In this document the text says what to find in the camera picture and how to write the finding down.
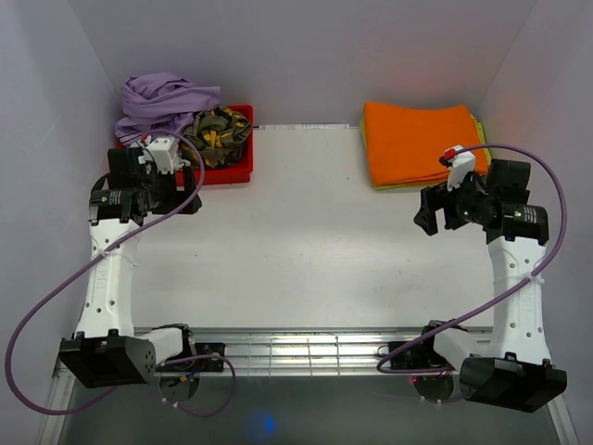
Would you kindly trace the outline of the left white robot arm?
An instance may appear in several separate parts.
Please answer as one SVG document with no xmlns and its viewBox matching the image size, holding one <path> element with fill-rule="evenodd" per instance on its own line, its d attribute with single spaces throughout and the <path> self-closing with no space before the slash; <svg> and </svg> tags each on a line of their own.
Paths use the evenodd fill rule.
<svg viewBox="0 0 593 445">
<path fill-rule="evenodd" d="M 150 215 L 174 210 L 195 214 L 201 207 L 194 170 L 178 155 L 177 139 L 166 136 L 148 146 L 110 149 L 109 171 L 90 194 L 92 253 L 96 260 L 81 318 L 58 357 L 87 388 L 150 381 L 168 362 L 186 370 L 196 347 L 185 324 L 165 324 L 136 335 L 132 323 L 132 272 L 139 229 Z"/>
</svg>

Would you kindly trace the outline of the purple trousers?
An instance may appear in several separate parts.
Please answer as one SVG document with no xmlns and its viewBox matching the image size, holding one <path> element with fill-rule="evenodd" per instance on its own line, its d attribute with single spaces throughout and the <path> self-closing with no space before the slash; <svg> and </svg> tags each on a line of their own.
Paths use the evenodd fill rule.
<svg viewBox="0 0 593 445">
<path fill-rule="evenodd" d="M 120 100 L 123 118 L 115 124 L 115 135 L 129 145 L 156 131 L 181 133 L 195 114 L 221 103 L 221 89 L 159 72 L 129 78 L 120 88 Z"/>
</svg>

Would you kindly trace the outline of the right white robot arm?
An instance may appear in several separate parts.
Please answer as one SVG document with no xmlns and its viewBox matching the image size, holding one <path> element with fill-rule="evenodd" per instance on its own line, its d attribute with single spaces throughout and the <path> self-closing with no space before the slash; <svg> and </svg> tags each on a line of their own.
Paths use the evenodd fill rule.
<svg viewBox="0 0 593 445">
<path fill-rule="evenodd" d="M 467 401 L 533 413 L 567 386 L 567 374 L 551 363 L 543 329 L 543 280 L 536 272 L 549 241 L 548 213 L 528 202 L 527 162 L 494 159 L 487 174 L 480 175 L 471 153 L 441 161 L 448 178 L 422 190 L 415 223 L 434 235 L 435 214 L 442 210 L 448 230 L 480 225 L 495 294 L 517 290 L 495 305 L 487 346 L 460 326 L 442 330 L 432 321 L 424 330 L 435 335 L 419 344 L 420 360 L 430 368 L 446 363 L 458 371 Z"/>
</svg>

